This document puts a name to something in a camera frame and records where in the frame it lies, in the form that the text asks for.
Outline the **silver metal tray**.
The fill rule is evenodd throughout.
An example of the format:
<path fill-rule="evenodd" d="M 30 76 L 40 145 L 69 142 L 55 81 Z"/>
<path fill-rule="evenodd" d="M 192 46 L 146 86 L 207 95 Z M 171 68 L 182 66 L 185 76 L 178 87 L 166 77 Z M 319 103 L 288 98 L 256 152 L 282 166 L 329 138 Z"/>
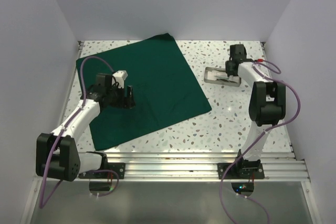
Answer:
<path fill-rule="evenodd" d="M 241 78 L 235 76 L 229 77 L 226 70 L 222 68 L 206 67 L 204 82 L 222 86 L 239 87 L 241 85 Z"/>

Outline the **white sterile packet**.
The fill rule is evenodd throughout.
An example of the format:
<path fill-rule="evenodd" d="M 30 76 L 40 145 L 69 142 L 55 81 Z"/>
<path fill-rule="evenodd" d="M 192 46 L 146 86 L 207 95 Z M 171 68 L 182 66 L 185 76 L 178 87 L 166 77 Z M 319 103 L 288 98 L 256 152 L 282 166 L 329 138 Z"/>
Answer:
<path fill-rule="evenodd" d="M 228 76 L 226 73 L 216 73 L 215 74 L 216 80 L 223 80 L 223 81 L 234 81 L 234 77 Z"/>
<path fill-rule="evenodd" d="M 217 78 L 223 78 L 227 76 L 226 72 L 224 71 L 212 70 L 209 73 L 213 76 L 216 76 Z"/>

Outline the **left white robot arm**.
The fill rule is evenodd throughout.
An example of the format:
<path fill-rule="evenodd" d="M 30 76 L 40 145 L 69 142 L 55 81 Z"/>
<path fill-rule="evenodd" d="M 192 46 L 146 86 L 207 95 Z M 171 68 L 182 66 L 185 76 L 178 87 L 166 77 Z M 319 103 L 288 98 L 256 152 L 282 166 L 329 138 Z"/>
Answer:
<path fill-rule="evenodd" d="M 125 86 L 128 73 L 99 73 L 81 96 L 75 110 L 51 133 L 41 133 L 36 143 L 36 174 L 71 182 L 82 173 L 104 178 L 109 172 L 106 154 L 77 150 L 77 142 L 89 124 L 106 108 L 135 107 L 133 87 Z"/>

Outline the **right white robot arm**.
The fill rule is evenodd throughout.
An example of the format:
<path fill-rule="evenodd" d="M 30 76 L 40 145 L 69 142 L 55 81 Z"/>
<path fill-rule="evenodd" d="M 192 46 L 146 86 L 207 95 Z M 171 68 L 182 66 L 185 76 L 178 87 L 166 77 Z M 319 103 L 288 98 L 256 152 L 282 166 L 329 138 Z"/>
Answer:
<path fill-rule="evenodd" d="M 269 75 L 257 69 L 262 62 L 261 59 L 248 58 L 242 44 L 230 46 L 229 60 L 225 62 L 229 77 L 239 77 L 252 88 L 248 108 L 251 126 L 234 165 L 234 172 L 240 178 L 246 178 L 253 170 L 259 169 L 267 132 L 286 114 L 286 86 L 272 81 Z"/>

